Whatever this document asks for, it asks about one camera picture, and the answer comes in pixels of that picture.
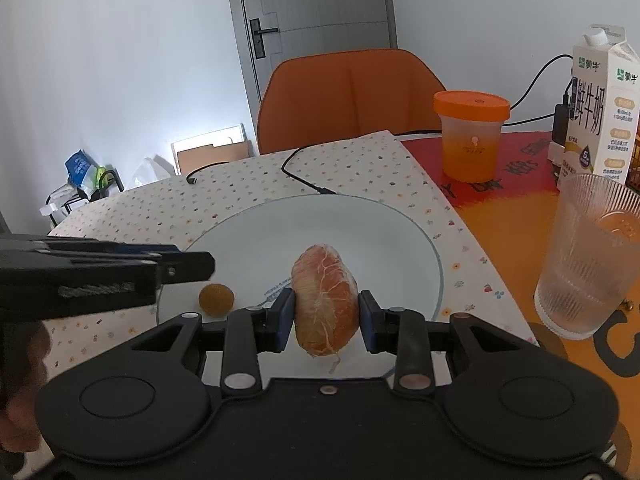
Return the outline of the person's left hand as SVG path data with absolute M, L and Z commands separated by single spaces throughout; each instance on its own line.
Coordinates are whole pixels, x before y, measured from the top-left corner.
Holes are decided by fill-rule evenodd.
M 1 446 L 8 452 L 34 452 L 39 446 L 35 402 L 39 389 L 47 381 L 43 360 L 49 353 L 50 345 L 48 331 L 42 323 L 38 323 L 24 351 L 29 364 L 28 374 L 1 410 Z

